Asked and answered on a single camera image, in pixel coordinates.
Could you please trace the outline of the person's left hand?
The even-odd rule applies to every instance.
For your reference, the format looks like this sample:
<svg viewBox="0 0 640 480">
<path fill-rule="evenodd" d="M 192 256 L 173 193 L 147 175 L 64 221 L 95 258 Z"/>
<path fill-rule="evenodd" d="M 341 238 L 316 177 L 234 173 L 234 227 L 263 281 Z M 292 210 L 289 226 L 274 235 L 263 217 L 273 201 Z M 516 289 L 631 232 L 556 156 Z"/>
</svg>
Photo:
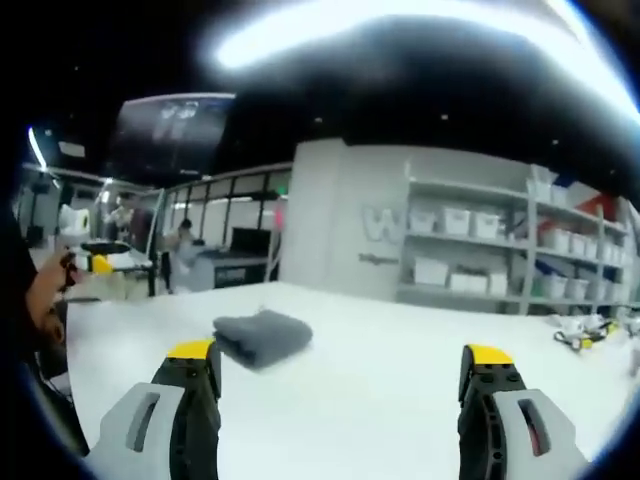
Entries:
<svg viewBox="0 0 640 480">
<path fill-rule="evenodd" d="M 30 317 L 39 330 L 55 343 L 64 340 L 64 327 L 58 315 L 52 312 L 56 296 L 78 282 L 79 272 L 75 255 L 63 248 L 49 257 L 38 270 L 25 294 Z"/>
</svg>

